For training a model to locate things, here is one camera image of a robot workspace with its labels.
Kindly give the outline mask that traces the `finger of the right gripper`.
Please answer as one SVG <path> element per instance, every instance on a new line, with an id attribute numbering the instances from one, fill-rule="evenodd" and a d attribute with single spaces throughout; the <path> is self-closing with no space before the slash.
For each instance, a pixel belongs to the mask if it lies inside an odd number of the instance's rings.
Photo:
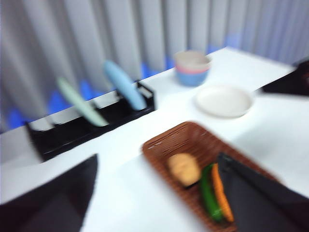
<path id="1" fill-rule="evenodd" d="M 296 63 L 291 73 L 261 87 L 265 93 L 309 96 L 309 58 Z"/>

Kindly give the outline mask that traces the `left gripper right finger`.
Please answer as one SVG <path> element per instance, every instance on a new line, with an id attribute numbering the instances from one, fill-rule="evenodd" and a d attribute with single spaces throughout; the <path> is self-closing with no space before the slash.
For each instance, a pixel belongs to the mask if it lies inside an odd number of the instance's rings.
<path id="1" fill-rule="evenodd" d="M 219 175 L 239 232 L 307 232 L 309 199 L 220 153 Z"/>

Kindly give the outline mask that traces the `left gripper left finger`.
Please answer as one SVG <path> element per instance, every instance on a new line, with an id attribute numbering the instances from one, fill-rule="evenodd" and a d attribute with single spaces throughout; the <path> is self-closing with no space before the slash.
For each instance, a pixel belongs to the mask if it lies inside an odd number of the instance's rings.
<path id="1" fill-rule="evenodd" d="M 78 232 L 92 198 L 93 155 L 50 182 L 0 206 L 2 232 Z"/>

